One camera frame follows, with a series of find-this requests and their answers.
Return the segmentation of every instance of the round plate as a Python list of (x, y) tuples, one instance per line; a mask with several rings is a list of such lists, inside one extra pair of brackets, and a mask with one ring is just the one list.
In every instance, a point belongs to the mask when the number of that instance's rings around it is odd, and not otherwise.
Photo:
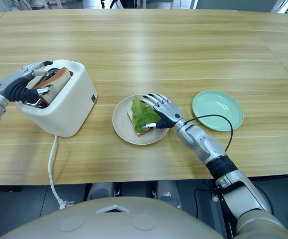
[(133, 97), (141, 98), (143, 95), (133, 95), (122, 100), (115, 108), (113, 113), (113, 127), (119, 137), (126, 142), (136, 145), (147, 145), (159, 141), (168, 132), (168, 128), (154, 129), (142, 136), (137, 136), (134, 126), (127, 115), (133, 104)]
[[(243, 110), (240, 104), (230, 95), (221, 91), (203, 91), (195, 96), (192, 110), (196, 117), (204, 115), (221, 115), (230, 120), (233, 129), (243, 122)], [(230, 131), (229, 123), (220, 117), (198, 119), (203, 125), (217, 130)]]

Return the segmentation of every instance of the sandwich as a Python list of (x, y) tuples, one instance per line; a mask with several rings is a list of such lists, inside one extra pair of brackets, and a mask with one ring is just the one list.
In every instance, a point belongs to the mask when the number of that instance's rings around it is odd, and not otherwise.
[(140, 127), (147, 123), (154, 123), (160, 120), (160, 116), (148, 105), (141, 102), (137, 96), (133, 97), (133, 104), (127, 115), (134, 126), (137, 136), (142, 136), (153, 129), (141, 129)]

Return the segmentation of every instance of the floor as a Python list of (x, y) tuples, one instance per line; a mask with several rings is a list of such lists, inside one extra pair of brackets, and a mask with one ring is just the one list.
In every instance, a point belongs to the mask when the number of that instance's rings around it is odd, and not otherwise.
[[(270, 201), (274, 216), (288, 229), (288, 176), (252, 178), (254, 184)], [(121, 195), (138, 196), (138, 182), (122, 183)], [(211, 180), (176, 181), (182, 210), (197, 217), (222, 234), (231, 238), (220, 203), (211, 199)], [(82, 202), (85, 198), (86, 184), (57, 185), (56, 190), (62, 199)], [(23, 186), (21, 190), (10, 192), (0, 188), (0, 236), (34, 219), (59, 209), (50, 186)]]
[[(45, 7), (42, 9), (57, 9), (55, 1), (50, 1), (49, 4), (45, 0), (39, 0), (43, 2)], [(109, 8), (112, 0), (105, 0), (105, 8)], [(191, 0), (147, 0), (147, 8), (159, 8), (159, 9), (189, 9)], [(63, 8), (91, 8), (91, 9), (101, 9), (100, 0), (67, 0), (61, 1)], [(117, 4), (114, 4), (113, 8), (121, 8), (121, 4), (118, 1)]]

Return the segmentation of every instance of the robotic arm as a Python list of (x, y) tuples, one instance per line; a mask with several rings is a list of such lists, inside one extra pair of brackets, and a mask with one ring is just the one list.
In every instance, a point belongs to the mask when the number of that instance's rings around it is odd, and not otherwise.
[(28, 82), (39, 75), (48, 75), (49, 73), (39, 68), (53, 64), (52, 61), (43, 61), (27, 65), (21, 69), (12, 72), (10, 75), (0, 81), (0, 119), (5, 112), (9, 102), (30, 101), (50, 92), (50, 87), (42, 89), (26, 88)]
[(247, 236), (253, 235), (253, 238), (288, 239), (288, 231), (271, 215), (269, 203), (230, 160), (218, 140), (194, 123), (186, 122), (180, 109), (167, 97), (148, 94), (142, 102), (161, 117), (158, 122), (143, 125), (142, 128), (174, 127), (182, 143), (208, 168), (222, 193), (222, 200), (238, 220), (237, 232), (240, 235), (237, 238), (250, 238)]

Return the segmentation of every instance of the toast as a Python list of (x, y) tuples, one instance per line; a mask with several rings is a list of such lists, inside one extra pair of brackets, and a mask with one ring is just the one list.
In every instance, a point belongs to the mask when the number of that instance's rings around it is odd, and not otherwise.
[[(133, 112), (132, 112), (132, 111), (127, 111), (127, 115), (128, 115), (128, 117), (129, 117), (130, 121), (132, 122), (134, 128), (135, 128), (136, 125), (135, 125), (134, 122), (133, 122)], [(142, 133), (137, 133), (137, 132), (135, 132), (135, 133), (137, 134), (137, 136), (142, 136), (142, 135), (147, 134), (148, 132), (150, 132), (150, 131), (152, 131), (152, 130), (154, 130), (154, 129), (153, 129), (153, 128), (150, 128), (150, 129), (148, 129), (148, 130), (146, 130), (146, 131), (144, 131), (144, 132), (142, 132)]]

